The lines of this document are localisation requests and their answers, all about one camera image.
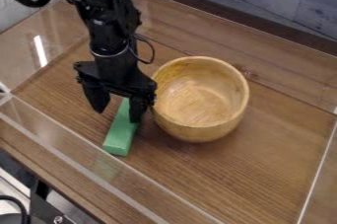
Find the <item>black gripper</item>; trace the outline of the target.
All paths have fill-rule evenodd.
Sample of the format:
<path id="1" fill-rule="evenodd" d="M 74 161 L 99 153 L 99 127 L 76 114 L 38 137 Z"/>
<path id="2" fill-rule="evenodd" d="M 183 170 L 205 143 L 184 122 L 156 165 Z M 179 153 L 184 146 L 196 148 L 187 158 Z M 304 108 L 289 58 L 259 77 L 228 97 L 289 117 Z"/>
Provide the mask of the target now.
<path id="1" fill-rule="evenodd" d="M 139 123 L 155 103 L 158 84 L 139 67 L 138 43 L 127 41 L 118 47 L 103 47 L 92 42 L 90 52 L 92 61 L 74 63 L 87 101 L 103 113 L 111 94 L 131 98 L 130 119 Z"/>

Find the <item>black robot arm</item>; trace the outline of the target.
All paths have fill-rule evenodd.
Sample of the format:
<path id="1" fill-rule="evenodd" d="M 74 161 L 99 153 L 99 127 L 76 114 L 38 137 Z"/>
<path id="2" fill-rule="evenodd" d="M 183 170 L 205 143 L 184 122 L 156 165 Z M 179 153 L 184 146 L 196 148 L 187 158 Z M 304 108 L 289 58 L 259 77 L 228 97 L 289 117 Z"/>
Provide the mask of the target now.
<path id="1" fill-rule="evenodd" d="M 18 0 L 27 6 L 44 5 L 50 0 Z M 91 61 L 78 61 L 74 69 L 78 83 L 96 112 L 104 112 L 111 96 L 130 99 L 134 122 L 155 104 L 158 83 L 143 73 L 139 64 L 138 35 L 142 12 L 132 0 L 66 0 L 75 6 L 90 34 Z"/>

